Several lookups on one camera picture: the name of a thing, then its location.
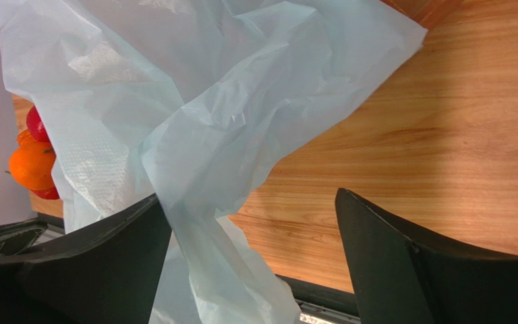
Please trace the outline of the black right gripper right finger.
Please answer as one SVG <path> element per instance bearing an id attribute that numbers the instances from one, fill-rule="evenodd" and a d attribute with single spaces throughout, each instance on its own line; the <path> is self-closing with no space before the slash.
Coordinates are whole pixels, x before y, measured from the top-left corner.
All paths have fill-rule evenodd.
<path id="1" fill-rule="evenodd" d="M 518 255 L 444 236 L 345 188 L 335 211 L 363 323 L 518 323 Z"/>

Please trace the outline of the light blue plastic bag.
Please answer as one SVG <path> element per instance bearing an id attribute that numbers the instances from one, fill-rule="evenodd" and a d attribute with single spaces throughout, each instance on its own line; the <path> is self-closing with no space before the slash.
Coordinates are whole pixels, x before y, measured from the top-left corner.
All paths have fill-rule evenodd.
<path id="1" fill-rule="evenodd" d="M 3 81 L 51 139 L 67 232 L 159 199 L 151 323 L 299 322 L 229 216 L 426 33 L 381 1 L 0 1 Z"/>

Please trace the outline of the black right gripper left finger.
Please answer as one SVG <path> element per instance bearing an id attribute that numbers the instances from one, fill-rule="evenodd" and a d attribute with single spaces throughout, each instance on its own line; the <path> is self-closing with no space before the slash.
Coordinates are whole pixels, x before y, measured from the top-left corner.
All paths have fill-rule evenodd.
<path id="1" fill-rule="evenodd" d="M 147 323 L 171 237 L 156 196 L 38 243 L 40 219 L 0 225 L 0 323 Z"/>

